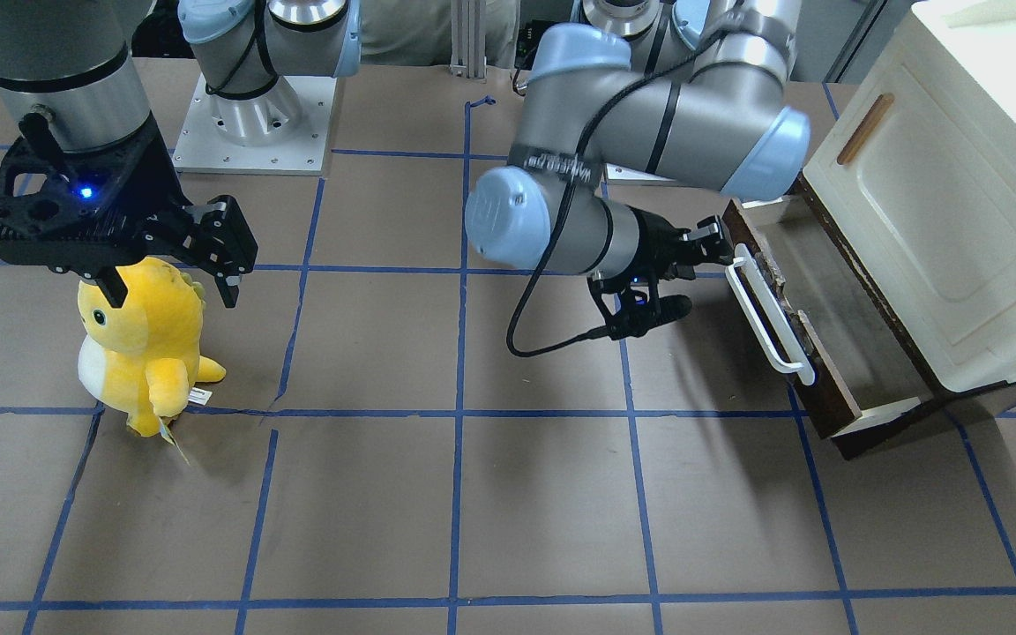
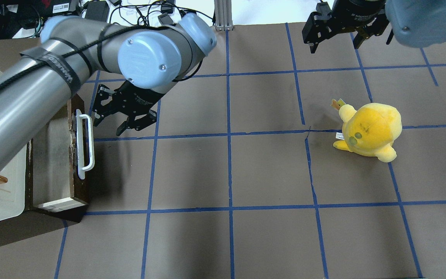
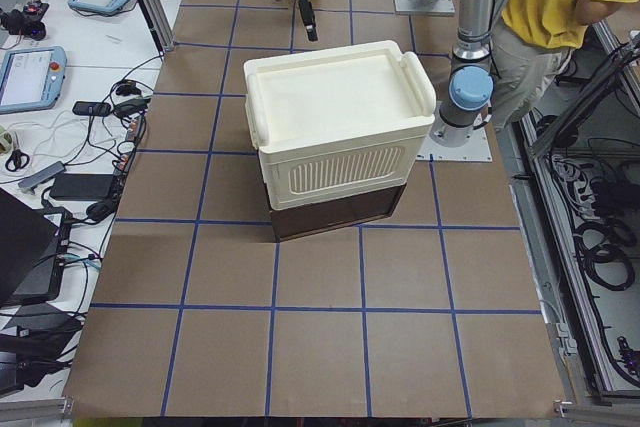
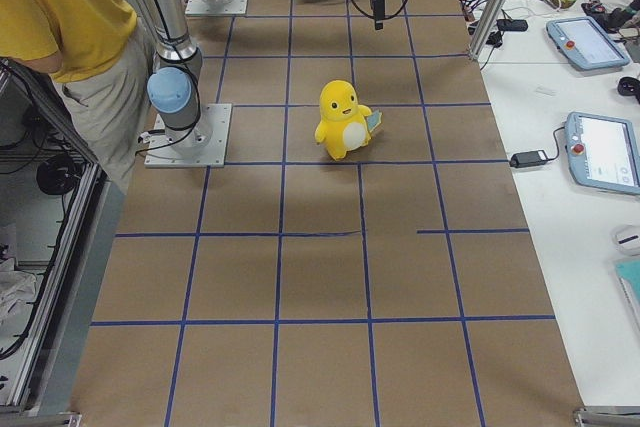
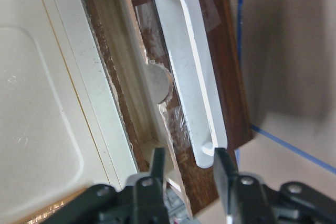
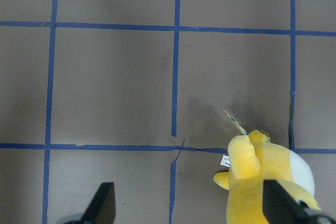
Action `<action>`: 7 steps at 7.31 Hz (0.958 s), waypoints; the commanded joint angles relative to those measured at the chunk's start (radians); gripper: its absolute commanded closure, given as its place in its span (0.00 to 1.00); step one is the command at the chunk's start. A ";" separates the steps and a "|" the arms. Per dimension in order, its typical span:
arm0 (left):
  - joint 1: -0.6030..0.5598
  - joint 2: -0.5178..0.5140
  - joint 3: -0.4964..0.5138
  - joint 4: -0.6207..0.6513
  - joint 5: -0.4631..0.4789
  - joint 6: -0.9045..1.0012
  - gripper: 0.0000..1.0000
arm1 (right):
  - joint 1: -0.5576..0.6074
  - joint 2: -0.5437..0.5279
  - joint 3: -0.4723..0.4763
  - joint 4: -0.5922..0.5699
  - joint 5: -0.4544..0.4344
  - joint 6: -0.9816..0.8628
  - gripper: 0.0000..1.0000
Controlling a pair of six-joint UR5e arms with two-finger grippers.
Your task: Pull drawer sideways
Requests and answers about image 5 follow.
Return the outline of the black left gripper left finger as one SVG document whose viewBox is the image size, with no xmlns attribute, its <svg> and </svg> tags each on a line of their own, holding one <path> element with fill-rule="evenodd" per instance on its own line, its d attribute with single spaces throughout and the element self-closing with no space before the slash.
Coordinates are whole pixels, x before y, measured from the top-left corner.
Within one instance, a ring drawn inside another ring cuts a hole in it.
<svg viewBox="0 0 336 224">
<path fill-rule="evenodd" d="M 126 188 L 132 197 L 130 223 L 169 223 L 163 194 L 164 165 L 165 148 L 155 148 L 150 170 L 127 179 Z"/>
</svg>

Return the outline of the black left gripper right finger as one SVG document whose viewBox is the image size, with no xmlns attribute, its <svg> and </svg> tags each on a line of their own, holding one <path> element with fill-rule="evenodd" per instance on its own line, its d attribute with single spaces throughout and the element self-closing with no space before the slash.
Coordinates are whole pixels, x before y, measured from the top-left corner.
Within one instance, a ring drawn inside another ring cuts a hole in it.
<svg viewBox="0 0 336 224">
<path fill-rule="evenodd" d="M 228 223 L 276 222 L 259 180 L 239 173 L 225 148 L 215 148 L 213 171 Z"/>
</svg>

